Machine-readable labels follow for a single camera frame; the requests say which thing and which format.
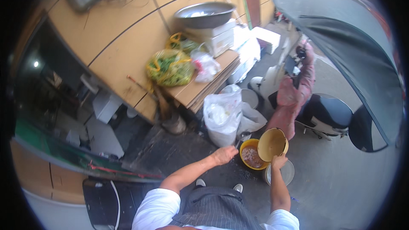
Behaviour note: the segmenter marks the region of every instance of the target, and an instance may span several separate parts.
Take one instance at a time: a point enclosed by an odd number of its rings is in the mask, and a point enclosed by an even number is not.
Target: hand
[[[285,156],[285,153],[283,153],[280,156],[274,156],[273,159],[271,160],[271,168],[279,170],[281,169],[281,167],[284,166],[287,160],[288,158]]]
[[[210,156],[213,158],[216,165],[223,165],[230,162],[233,156],[237,154],[238,154],[237,148],[235,148],[232,145],[228,147],[221,147],[218,150],[214,151],[214,153],[211,154]]]

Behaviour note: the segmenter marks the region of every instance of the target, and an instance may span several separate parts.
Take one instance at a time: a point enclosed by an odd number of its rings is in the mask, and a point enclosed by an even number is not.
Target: striped apron
[[[262,230],[245,208],[243,195],[226,187],[200,187],[186,200],[182,214],[170,225],[212,226],[232,230]]]

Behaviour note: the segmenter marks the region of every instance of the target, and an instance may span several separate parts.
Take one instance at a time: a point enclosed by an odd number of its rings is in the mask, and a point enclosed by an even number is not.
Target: metal ladle
[[[251,136],[252,136],[252,133],[249,132],[249,131],[244,131],[244,132],[242,132],[242,133],[238,136],[238,141],[237,141],[237,143],[236,143],[236,148],[238,148],[238,144],[240,143],[240,141],[241,141],[241,142],[247,141],[247,140],[249,140],[249,139],[251,138]]]

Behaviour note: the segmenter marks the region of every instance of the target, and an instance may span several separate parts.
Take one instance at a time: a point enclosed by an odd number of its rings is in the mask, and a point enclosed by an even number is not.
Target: white sneaker
[[[243,185],[242,184],[237,184],[233,187],[233,190],[236,190],[237,192],[241,193],[243,192]]]
[[[206,183],[205,183],[205,181],[202,180],[201,178],[198,178],[197,181],[196,181],[196,186],[198,186],[198,185],[200,185],[200,186],[202,186],[202,187],[205,187],[205,186],[206,186]]]

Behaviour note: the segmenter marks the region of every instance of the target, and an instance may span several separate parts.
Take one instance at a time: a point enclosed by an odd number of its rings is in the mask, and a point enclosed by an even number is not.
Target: plastic bag
[[[267,124],[267,119],[255,109],[248,104],[243,102],[242,104],[242,117],[240,119],[240,125],[238,126],[237,134],[240,134],[244,131],[258,131],[265,124]]]
[[[197,49],[194,49],[190,57],[193,64],[198,70],[196,82],[208,83],[213,80],[215,74],[221,71],[220,64],[213,59],[213,57],[205,52],[201,52],[200,49],[204,43],[202,43]]]
[[[241,91],[240,86],[237,84],[229,84],[225,88],[223,88],[219,93],[235,93],[237,91]]]
[[[229,84],[220,91],[220,94],[235,93],[237,91],[241,93],[241,88],[237,84]],[[242,113],[237,134],[241,134],[244,131],[258,131],[267,124],[267,119],[260,112],[252,109],[248,103],[243,102]]]
[[[204,98],[203,118],[210,139],[218,147],[227,147],[236,140],[241,119],[241,91],[209,94]]]
[[[181,32],[171,35],[165,44],[166,49],[182,50],[187,55],[190,55],[190,53],[198,47],[199,43],[188,39]]]
[[[195,68],[191,59],[180,50],[164,49],[155,53],[146,64],[148,77],[161,86],[185,85]]]

